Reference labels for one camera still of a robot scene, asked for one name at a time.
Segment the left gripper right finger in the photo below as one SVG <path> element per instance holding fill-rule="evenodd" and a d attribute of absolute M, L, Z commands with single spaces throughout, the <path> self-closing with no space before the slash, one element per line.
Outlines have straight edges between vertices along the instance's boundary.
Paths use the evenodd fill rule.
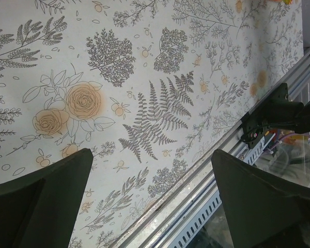
<path fill-rule="evenodd" d="M 211 163 L 234 247 L 310 247 L 310 188 L 221 149 Z"/>

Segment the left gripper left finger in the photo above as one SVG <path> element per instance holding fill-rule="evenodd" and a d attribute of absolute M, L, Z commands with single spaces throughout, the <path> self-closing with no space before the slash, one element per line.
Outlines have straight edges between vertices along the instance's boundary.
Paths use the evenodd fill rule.
<path fill-rule="evenodd" d="M 93 159 L 83 148 L 0 184 L 0 247 L 68 247 Z"/>

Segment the orange fruits candy packet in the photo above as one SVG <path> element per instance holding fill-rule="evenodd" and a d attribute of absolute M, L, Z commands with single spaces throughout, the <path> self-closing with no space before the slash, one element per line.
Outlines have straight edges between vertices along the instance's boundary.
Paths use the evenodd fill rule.
<path fill-rule="evenodd" d="M 298 3 L 298 0 L 271 0 L 272 2 L 276 2 L 276 3 L 284 3 L 286 5 L 291 5 L 294 3 Z"/>

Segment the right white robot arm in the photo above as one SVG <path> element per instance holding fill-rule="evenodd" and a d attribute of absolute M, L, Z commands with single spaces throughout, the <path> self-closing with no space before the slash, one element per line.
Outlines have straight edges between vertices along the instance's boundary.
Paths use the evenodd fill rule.
<path fill-rule="evenodd" d="M 310 101 L 295 118 L 294 131 L 297 134 L 310 132 Z"/>

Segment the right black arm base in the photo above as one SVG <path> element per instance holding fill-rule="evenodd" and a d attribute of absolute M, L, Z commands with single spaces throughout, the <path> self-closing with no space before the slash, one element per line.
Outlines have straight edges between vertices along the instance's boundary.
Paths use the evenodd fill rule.
<path fill-rule="evenodd" d="M 257 103 L 256 109 L 242 117 L 241 141 L 253 149 L 268 130 L 294 129 L 303 108 L 303 103 L 289 101 L 287 83 L 279 84 Z"/>

